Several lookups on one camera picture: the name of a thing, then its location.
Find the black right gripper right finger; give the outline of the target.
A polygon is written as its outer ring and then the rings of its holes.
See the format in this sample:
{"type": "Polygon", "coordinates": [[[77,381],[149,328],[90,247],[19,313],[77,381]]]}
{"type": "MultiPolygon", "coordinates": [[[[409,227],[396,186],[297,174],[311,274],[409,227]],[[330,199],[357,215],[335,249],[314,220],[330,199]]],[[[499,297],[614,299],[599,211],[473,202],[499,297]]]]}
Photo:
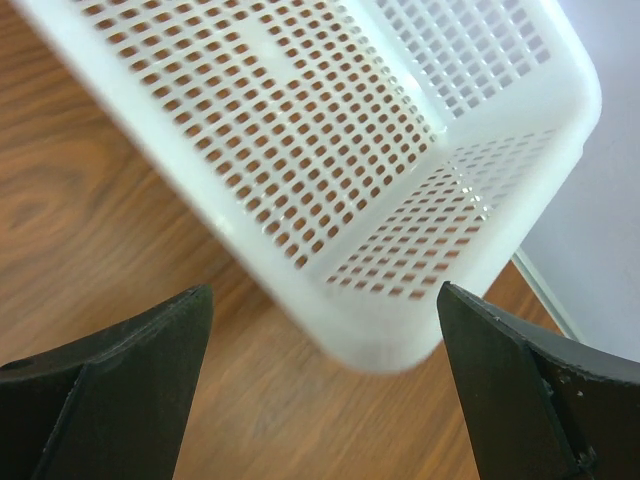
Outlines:
{"type": "Polygon", "coordinates": [[[437,309],[480,478],[638,478],[638,363],[450,282],[437,309]]]}

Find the white perforated plastic basket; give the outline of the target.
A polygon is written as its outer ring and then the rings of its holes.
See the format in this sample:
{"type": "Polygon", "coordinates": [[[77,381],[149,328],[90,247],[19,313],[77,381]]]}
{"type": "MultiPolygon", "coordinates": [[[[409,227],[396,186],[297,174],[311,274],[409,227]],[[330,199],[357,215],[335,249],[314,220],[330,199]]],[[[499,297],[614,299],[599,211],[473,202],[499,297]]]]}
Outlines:
{"type": "Polygon", "coordinates": [[[427,358],[602,105],[555,1],[19,1],[159,174],[327,354],[427,358]]]}

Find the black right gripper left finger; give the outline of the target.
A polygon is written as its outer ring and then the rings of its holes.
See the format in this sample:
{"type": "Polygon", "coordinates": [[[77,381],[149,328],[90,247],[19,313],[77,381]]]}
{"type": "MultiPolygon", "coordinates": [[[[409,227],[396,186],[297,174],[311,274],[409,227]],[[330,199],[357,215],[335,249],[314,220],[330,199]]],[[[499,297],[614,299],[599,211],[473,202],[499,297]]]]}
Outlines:
{"type": "Polygon", "coordinates": [[[3,365],[2,478],[172,478],[212,319],[198,285],[3,365]]]}

